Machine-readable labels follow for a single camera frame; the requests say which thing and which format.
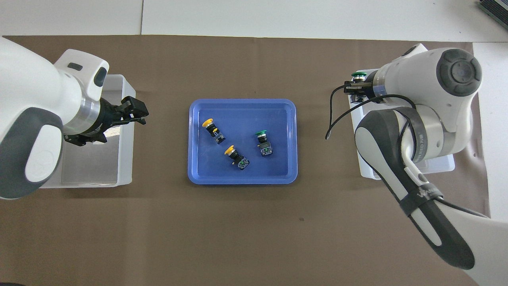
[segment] brown paper mat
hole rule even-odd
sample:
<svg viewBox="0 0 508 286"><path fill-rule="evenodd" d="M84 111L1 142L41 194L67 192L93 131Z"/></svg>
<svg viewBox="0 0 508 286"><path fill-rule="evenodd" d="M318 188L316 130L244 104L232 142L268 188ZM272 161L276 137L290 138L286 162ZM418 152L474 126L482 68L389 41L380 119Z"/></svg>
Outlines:
<svg viewBox="0 0 508 286"><path fill-rule="evenodd" d="M475 285L427 245L381 181L360 176L351 119L330 140L330 92L414 42L185 36L9 39L54 62L106 59L150 111L135 128L133 182L39 190L0 202L0 281L29 285ZM425 43L427 48L468 43ZM283 186L187 178L188 108L199 98L288 98L299 174ZM337 96L336 115L347 109ZM453 172L429 175L451 202L486 213L478 102Z"/></svg>

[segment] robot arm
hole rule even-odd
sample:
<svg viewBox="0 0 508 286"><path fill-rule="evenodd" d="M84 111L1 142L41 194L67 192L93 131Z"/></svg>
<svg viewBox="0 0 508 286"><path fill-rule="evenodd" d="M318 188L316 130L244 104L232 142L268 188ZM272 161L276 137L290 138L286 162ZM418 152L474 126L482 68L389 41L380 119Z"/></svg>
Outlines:
<svg viewBox="0 0 508 286"><path fill-rule="evenodd" d="M106 142L103 132L148 111L131 97L121 106L101 98L109 65L67 50L52 65L0 37L0 197L13 199L42 186L53 174L63 141Z"/></svg>
<svg viewBox="0 0 508 286"><path fill-rule="evenodd" d="M508 224L445 201L414 164L465 147L471 133L470 104L480 81L480 66L467 52L427 51L417 45L357 81L363 92L346 92L360 97L401 94L416 104L416 109L369 112L355 132L358 151L444 261L480 285L501 285L508 279Z"/></svg>

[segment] white plastic bin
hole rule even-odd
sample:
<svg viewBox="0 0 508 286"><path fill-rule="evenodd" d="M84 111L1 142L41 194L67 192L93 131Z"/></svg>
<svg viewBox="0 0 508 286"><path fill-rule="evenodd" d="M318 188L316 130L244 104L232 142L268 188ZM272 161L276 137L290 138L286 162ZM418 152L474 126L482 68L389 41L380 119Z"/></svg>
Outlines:
<svg viewBox="0 0 508 286"><path fill-rule="evenodd" d="M102 97L120 105L125 96L136 97L136 91L122 75L108 74ZM115 187L132 182L134 125L132 122L108 129L105 144L88 142L79 147L64 142L61 161L41 188Z"/></svg>

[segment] plastic tray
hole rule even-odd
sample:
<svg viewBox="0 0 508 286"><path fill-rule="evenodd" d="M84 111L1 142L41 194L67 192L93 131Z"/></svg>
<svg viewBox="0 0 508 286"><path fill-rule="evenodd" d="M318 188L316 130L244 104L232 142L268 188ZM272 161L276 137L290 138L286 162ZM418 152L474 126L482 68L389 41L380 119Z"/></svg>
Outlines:
<svg viewBox="0 0 508 286"><path fill-rule="evenodd" d="M217 144L201 126L209 118L226 138ZM261 156L256 132L267 130L273 154ZM287 99L199 99L189 110L187 174L195 184L289 184L298 174L296 107ZM231 145L250 164L224 155Z"/></svg>

